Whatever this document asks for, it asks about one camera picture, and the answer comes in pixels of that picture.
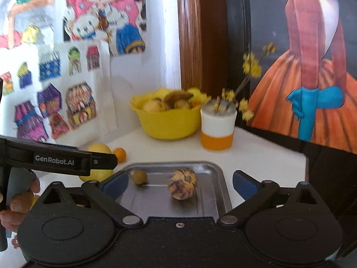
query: glass jar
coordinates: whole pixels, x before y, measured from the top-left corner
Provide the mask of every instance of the glass jar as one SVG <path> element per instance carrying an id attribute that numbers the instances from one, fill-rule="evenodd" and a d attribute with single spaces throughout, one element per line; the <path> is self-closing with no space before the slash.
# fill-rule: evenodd
<path id="1" fill-rule="evenodd" d="M 201 144 L 208 150 L 221 151 L 232 146 L 237 110 L 232 104 L 226 112 L 215 113 L 215 103 L 216 100 L 211 100 L 201 108 Z M 221 102 L 221 106 L 227 105 L 227 101 Z"/>

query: circular disc cover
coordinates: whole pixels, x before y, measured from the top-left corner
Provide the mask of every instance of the circular disc cover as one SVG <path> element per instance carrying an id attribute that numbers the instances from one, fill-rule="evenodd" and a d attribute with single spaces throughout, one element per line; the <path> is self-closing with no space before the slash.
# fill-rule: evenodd
<path id="1" fill-rule="evenodd" d="M 86 207 L 48 204 L 19 227 L 18 242 L 29 260 L 73 264 L 95 256 L 112 241 L 115 228 L 105 214 Z"/>
<path id="2" fill-rule="evenodd" d="M 341 228 L 331 216 L 289 214 L 283 207 L 254 215 L 246 235 L 260 253 L 287 264 L 325 261 L 342 242 Z"/>

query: countertop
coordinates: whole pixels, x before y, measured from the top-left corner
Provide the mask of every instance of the countertop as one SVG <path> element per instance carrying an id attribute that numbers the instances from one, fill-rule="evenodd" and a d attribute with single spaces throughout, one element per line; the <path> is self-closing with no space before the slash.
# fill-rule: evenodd
<path id="1" fill-rule="evenodd" d="M 240 128 L 235 129 L 231 149 L 219 152 L 204 149 L 199 141 L 199 133 L 182 140 L 159 141 L 147 136 L 141 128 L 107 145 L 112 150 L 122 147 L 127 153 L 127 161 L 117 166 L 115 171 L 138 162 L 213 162 L 223 170 L 233 207 L 244 201 L 233 188 L 234 171 L 240 169 L 258 181 L 271 179 L 280 186 L 295 187 L 298 182 L 305 180 L 307 166 L 304 154 L 278 146 Z M 82 184 L 77 176 L 36 173 L 40 178 L 42 191 L 51 182 L 57 180 L 62 181 L 66 187 Z M 9 240 L 9 248 L 0 253 L 0 263 L 6 263 L 6 268 L 19 268 L 25 263 L 20 249 L 14 249 L 11 240 Z"/>

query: red sleeve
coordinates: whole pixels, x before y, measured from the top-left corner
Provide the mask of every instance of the red sleeve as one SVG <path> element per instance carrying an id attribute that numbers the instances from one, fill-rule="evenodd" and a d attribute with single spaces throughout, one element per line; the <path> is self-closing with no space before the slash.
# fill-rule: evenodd
<path id="1" fill-rule="evenodd" d="M 336 33 L 331 44 L 332 67 L 334 84 L 346 92 L 346 45 L 341 21 L 339 21 Z"/>
<path id="2" fill-rule="evenodd" d="M 301 57 L 301 83 L 310 90 L 318 87 L 320 16 L 314 0 L 293 0 L 299 35 Z"/>

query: fruit bowl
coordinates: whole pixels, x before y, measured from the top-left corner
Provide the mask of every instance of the fruit bowl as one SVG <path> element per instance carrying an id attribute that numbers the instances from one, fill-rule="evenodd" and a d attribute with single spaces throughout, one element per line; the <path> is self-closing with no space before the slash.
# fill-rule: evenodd
<path id="1" fill-rule="evenodd" d="M 131 108 L 137 113 L 141 127 L 150 137 L 161 140 L 175 140 L 190 136 L 201 125 L 201 106 L 211 97 L 200 92 L 198 88 L 190 88 L 187 92 L 193 94 L 192 101 L 201 103 L 192 109 L 173 109 L 162 112 L 147 113 L 142 110 L 146 102 L 153 98 L 164 98 L 172 92 L 161 88 L 156 92 L 131 98 Z"/>

